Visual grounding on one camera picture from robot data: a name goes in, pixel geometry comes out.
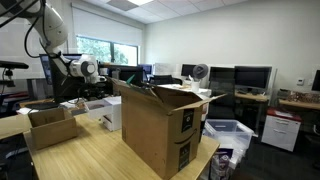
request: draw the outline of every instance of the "wall outlet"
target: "wall outlet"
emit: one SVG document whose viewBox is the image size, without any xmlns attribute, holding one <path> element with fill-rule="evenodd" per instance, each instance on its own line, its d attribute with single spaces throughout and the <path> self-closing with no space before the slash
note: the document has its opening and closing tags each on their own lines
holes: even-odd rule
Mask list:
<svg viewBox="0 0 320 180">
<path fill-rule="evenodd" d="M 313 79 L 309 79 L 308 80 L 308 86 L 312 86 L 312 84 L 313 84 Z"/>
<path fill-rule="evenodd" d="M 298 86 L 303 86 L 303 84 L 304 84 L 304 78 L 298 78 L 297 85 Z"/>
</svg>

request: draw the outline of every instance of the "keyboard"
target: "keyboard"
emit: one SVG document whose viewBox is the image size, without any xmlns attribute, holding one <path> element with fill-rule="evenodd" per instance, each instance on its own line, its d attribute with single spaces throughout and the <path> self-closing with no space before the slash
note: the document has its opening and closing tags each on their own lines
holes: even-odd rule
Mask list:
<svg viewBox="0 0 320 180">
<path fill-rule="evenodd" d="M 58 106 L 59 104 L 55 102 L 41 102 L 41 103 L 25 105 L 26 108 L 35 109 L 35 110 L 53 109 L 53 108 L 57 108 Z"/>
</svg>

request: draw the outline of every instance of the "ceiling light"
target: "ceiling light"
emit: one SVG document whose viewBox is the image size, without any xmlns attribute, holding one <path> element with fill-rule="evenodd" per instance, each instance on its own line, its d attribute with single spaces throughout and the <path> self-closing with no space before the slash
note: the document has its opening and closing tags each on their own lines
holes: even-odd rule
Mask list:
<svg viewBox="0 0 320 180">
<path fill-rule="evenodd" d="M 143 5 L 143 4 L 146 4 L 146 3 L 148 3 L 148 2 L 151 2 L 151 1 L 153 1 L 153 0 L 128 0 L 128 1 L 134 3 L 134 4 L 138 5 L 138 6 L 141 6 L 141 5 Z"/>
</svg>

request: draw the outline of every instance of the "paper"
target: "paper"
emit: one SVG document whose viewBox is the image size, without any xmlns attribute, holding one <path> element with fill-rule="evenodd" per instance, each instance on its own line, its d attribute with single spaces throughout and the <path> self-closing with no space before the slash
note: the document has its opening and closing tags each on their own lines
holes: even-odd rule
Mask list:
<svg viewBox="0 0 320 180">
<path fill-rule="evenodd" d="M 275 111 L 275 113 L 278 116 L 284 116 L 284 117 L 290 117 L 290 118 L 293 117 L 290 113 L 285 113 L 285 112 L 280 112 L 280 111 Z"/>
</svg>

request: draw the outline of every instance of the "drawer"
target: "drawer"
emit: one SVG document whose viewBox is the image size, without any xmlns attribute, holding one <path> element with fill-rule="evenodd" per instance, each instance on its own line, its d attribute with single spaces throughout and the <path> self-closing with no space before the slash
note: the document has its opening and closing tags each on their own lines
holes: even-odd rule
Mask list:
<svg viewBox="0 0 320 180">
<path fill-rule="evenodd" d="M 300 128 L 300 122 L 291 121 L 275 116 L 267 116 L 265 126 L 275 128 L 280 131 L 298 133 Z"/>
<path fill-rule="evenodd" d="M 261 141 L 288 151 L 293 151 L 297 135 L 297 133 L 265 126 Z"/>
</svg>

